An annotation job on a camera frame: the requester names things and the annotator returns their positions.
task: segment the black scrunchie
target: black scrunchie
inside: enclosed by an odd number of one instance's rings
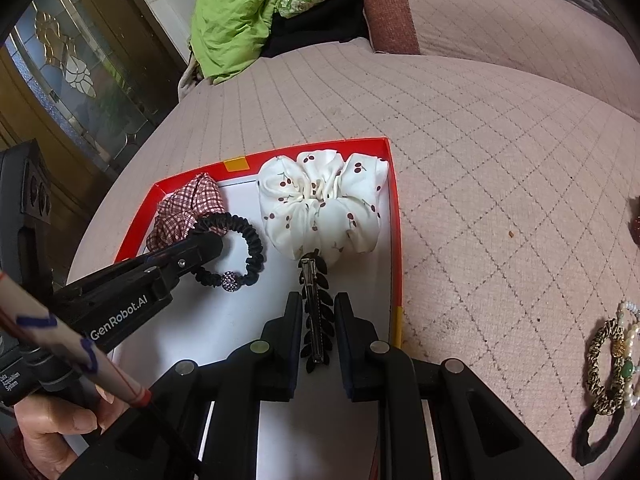
[[[625,408],[618,408],[611,417],[611,422],[607,428],[607,433],[593,444],[589,446],[589,429],[593,425],[593,421],[596,419],[596,410],[593,406],[590,406],[586,412],[582,414],[580,423],[575,430],[574,437],[574,458],[578,464],[585,466],[595,460],[604,453],[609,447],[611,441],[616,436],[620,422],[625,416]]]
[[[246,274],[244,276],[236,276],[235,280],[237,286],[240,285],[253,285],[258,281],[258,272],[262,269],[262,263],[264,262],[264,256],[262,256],[262,242],[260,236],[249,224],[246,218],[239,217],[238,215],[231,215],[231,213],[208,213],[201,216],[196,221],[191,234],[203,233],[209,231],[211,228],[218,228],[222,230],[235,231],[240,233],[244,241],[246,241],[249,257],[246,259]],[[196,281],[206,286],[225,286],[223,283],[223,276],[214,272],[209,272],[204,267],[198,267],[193,271],[196,277]]]

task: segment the rhinestone ball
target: rhinestone ball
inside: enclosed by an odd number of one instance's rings
[[[227,292],[235,292],[240,288],[238,276],[234,272],[224,272],[222,274],[222,288]]]

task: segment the human hand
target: human hand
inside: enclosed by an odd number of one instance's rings
[[[57,480],[78,456],[62,434],[86,434],[100,426],[106,430],[127,405],[98,388],[95,413],[57,397],[30,395],[14,406],[24,438],[24,450],[35,468],[49,480]]]

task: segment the metal clip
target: metal clip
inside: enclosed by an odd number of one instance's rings
[[[302,258],[300,264],[311,323],[311,358],[313,362],[318,364],[324,362],[324,347],[322,346],[320,302],[318,300],[318,284],[316,283],[316,261],[313,258]]]

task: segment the silver rivet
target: silver rivet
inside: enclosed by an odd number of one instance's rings
[[[265,352],[269,351],[269,343],[261,339],[258,339],[258,341],[254,341],[253,343],[251,343],[251,346],[249,346],[249,349],[254,354],[264,354]]]
[[[465,369],[465,365],[459,359],[447,359],[444,363],[444,367],[452,374],[459,374]]]
[[[180,375],[189,375],[194,370],[195,365],[193,364],[193,361],[180,361],[177,365],[175,365],[175,371]]]
[[[369,345],[371,351],[375,354],[386,354],[389,352],[389,344],[384,341],[374,341]]]

